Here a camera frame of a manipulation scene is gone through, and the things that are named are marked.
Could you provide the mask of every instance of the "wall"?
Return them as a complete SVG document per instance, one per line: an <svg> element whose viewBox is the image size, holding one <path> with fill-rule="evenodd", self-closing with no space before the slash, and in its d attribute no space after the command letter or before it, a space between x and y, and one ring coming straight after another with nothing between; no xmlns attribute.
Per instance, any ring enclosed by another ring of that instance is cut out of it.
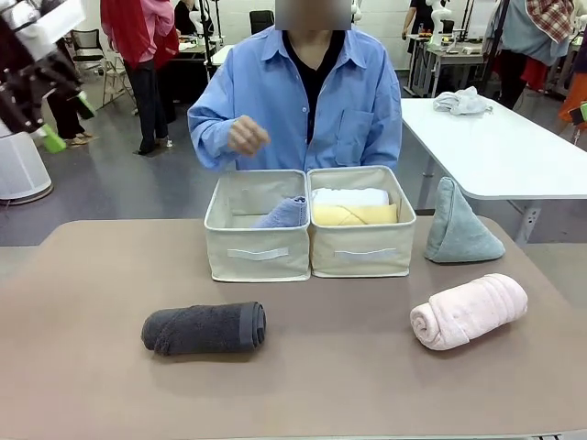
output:
<svg viewBox="0 0 587 440"><path fill-rule="evenodd" d="M99 0L83 0L87 19L79 29L95 29L100 27ZM407 43L402 41L405 12L409 0L363 0L363 19L359 28L379 39L387 48L396 70L409 68L409 56L406 53ZM250 35L249 11L254 9L273 9L274 0L220 0L220 26L226 36L227 44L238 43ZM460 28L466 0L452 0L448 8L453 11L453 19ZM216 22L216 7L210 1Z"/></svg>

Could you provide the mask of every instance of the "plaid shirt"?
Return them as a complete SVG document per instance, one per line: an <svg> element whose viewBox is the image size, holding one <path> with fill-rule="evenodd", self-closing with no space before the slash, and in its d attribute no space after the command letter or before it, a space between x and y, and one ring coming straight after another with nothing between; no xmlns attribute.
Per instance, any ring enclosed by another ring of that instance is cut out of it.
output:
<svg viewBox="0 0 587 440"><path fill-rule="evenodd" d="M526 0L526 11L537 28L557 43L572 33L571 0Z"/></svg>

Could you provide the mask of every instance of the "fist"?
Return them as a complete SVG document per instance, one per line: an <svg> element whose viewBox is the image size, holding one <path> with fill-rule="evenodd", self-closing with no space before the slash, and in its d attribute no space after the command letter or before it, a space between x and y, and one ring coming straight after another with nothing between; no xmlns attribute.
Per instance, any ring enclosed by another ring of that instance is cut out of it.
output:
<svg viewBox="0 0 587 440"><path fill-rule="evenodd" d="M249 158L270 142L269 133L246 115L237 119L228 132L228 147Z"/></svg>

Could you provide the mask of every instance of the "yellow towel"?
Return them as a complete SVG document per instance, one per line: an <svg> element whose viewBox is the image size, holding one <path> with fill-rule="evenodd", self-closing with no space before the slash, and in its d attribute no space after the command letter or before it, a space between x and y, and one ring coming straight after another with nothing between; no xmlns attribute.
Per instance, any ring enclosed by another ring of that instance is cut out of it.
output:
<svg viewBox="0 0 587 440"><path fill-rule="evenodd" d="M315 204L314 220L319 226L392 225L397 223L397 205L337 206Z"/></svg>

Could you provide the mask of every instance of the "crumpled white cloth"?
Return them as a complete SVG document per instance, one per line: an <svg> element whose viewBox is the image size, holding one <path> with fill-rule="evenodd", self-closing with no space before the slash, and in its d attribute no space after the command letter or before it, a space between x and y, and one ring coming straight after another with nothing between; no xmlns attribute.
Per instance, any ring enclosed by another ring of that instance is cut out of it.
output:
<svg viewBox="0 0 587 440"><path fill-rule="evenodd" d="M477 94L475 87L455 93L441 93L432 105L436 111L450 112L452 115L477 115L492 109L487 101Z"/></svg>
<svg viewBox="0 0 587 440"><path fill-rule="evenodd" d="M320 188L312 191L313 204L334 206L387 206L389 194L377 188L366 190L330 190Z"/></svg>
<svg viewBox="0 0 587 440"><path fill-rule="evenodd" d="M448 350L521 318L527 303L522 286L494 273L432 295L410 313L410 321L424 346Z"/></svg>

